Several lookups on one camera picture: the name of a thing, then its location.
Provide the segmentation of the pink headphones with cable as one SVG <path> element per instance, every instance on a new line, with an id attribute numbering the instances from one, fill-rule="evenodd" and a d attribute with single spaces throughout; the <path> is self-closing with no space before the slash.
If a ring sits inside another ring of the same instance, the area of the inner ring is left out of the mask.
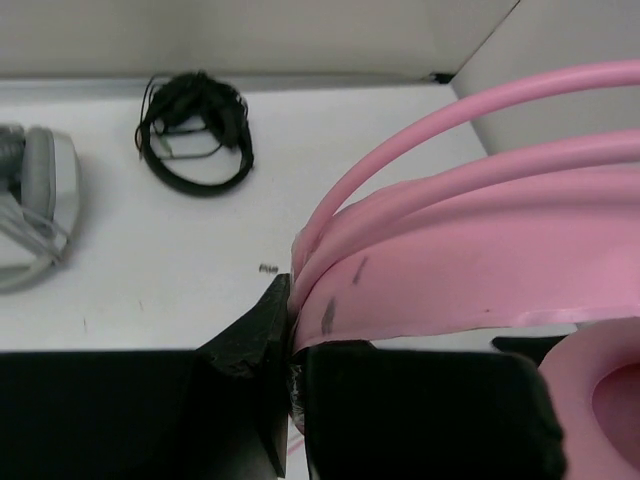
<path id="1" fill-rule="evenodd" d="M 292 248 L 293 348 L 488 330 L 561 340 L 541 374 L 571 479 L 639 475 L 639 133 L 502 152 L 349 196 L 393 160 L 520 103 L 634 86 L 639 64 L 573 66 L 497 86 L 386 140 L 316 207 Z"/>

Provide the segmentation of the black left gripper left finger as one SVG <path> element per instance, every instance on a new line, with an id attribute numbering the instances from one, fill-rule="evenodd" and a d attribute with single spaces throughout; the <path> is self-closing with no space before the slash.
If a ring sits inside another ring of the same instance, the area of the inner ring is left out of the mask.
<path id="1" fill-rule="evenodd" d="M 3 353 L 2 477 L 283 477 L 289 289 L 192 350 Z"/>

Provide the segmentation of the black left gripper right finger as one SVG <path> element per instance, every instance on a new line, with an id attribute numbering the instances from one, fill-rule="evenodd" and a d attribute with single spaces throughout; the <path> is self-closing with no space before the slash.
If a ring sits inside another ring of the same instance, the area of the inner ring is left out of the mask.
<path id="1" fill-rule="evenodd" d="M 537 365 L 518 353 L 302 350 L 292 413 L 314 479 L 561 479 L 564 433 Z"/>

